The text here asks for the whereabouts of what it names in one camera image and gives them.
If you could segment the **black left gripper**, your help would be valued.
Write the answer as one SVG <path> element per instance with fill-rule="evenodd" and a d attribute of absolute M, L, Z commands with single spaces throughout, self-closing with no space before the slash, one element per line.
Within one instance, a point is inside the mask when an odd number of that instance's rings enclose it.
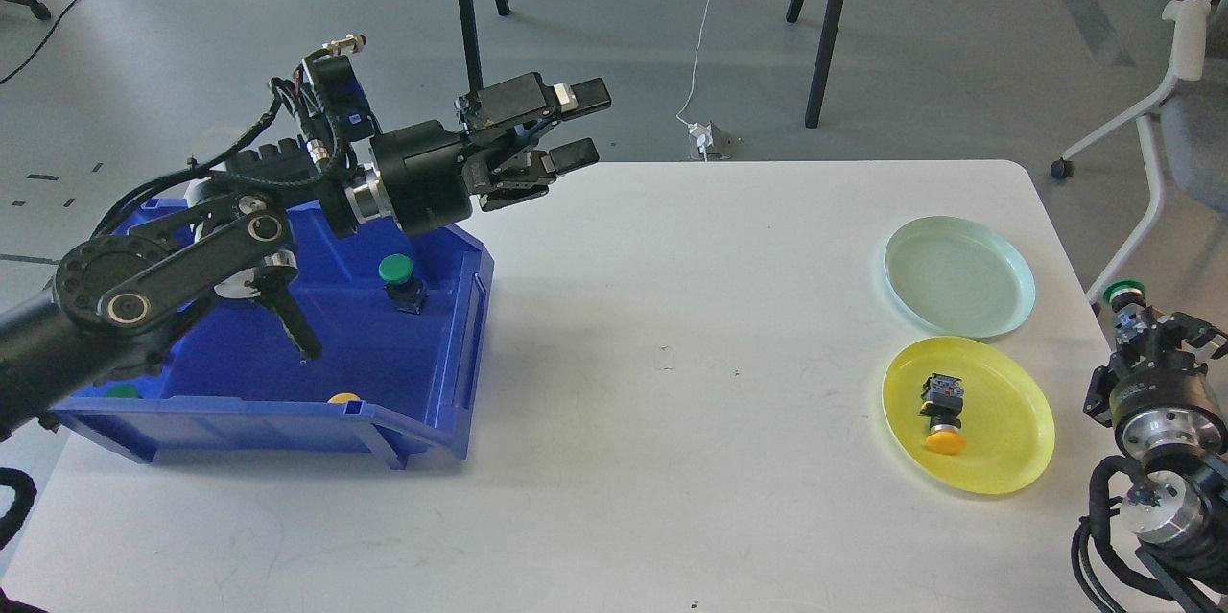
<path fill-rule="evenodd" d="M 483 213 L 544 197 L 559 177 L 600 162 L 596 143 L 582 138 L 549 151 L 505 154 L 508 138 L 610 106 L 600 77 L 548 85 L 529 72 L 460 95 L 456 111 L 463 131 L 430 120 L 379 133 L 368 144 L 395 224 L 416 236 L 470 217 L 473 195 Z"/>

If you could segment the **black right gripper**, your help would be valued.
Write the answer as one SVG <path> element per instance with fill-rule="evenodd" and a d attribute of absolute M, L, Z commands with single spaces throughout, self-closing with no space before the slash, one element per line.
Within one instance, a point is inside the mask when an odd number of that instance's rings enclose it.
<path fill-rule="evenodd" d="M 1226 333 L 1186 313 L 1119 311 L 1117 346 L 1094 369 L 1084 412 L 1147 473 L 1196 470 L 1226 452 L 1223 412 L 1207 382 Z"/>

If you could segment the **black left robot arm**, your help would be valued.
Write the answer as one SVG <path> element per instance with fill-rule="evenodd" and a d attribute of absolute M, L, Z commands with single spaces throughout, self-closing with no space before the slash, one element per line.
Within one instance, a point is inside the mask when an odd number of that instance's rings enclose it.
<path fill-rule="evenodd" d="M 472 215 L 600 158 L 538 141 L 612 98 L 535 72 L 457 100 L 460 130 L 381 131 L 346 57 L 271 81 L 301 136 L 177 174 L 109 214 L 2 314 L 2 439 L 29 423 L 129 459 L 163 450 L 465 456 L 488 251 Z"/>

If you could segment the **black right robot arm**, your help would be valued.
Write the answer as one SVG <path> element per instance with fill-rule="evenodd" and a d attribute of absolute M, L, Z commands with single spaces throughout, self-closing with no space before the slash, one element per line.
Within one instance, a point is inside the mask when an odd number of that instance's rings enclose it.
<path fill-rule="evenodd" d="M 1187 612 L 1226 604 L 1226 415 L 1207 381 L 1226 334 L 1144 303 L 1115 308 L 1117 346 L 1094 369 L 1083 412 L 1119 452 L 1089 478 L 1088 512 L 1072 539 L 1079 587 L 1119 611 L 1090 571 L 1089 549 L 1126 585 Z"/>

